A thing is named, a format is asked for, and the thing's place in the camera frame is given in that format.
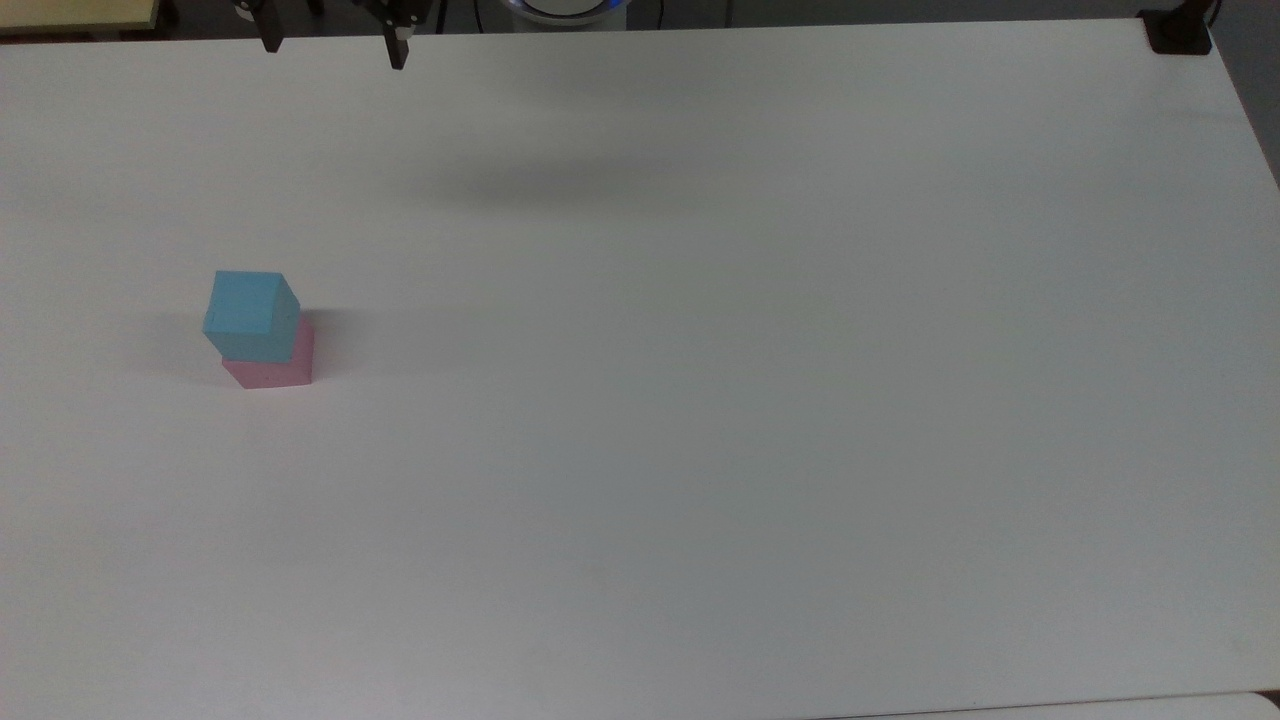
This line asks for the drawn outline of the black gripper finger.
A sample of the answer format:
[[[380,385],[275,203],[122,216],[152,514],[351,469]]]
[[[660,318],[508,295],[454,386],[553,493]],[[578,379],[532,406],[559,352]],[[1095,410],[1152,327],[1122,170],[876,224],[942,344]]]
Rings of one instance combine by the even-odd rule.
[[[253,24],[268,53],[276,53],[279,50],[284,38],[284,29],[275,1],[233,1],[233,9],[238,17]]]
[[[374,18],[383,33],[389,63],[393,69],[402,69],[410,54],[410,38],[415,28],[426,18],[426,3],[412,0],[364,0],[353,1]]]

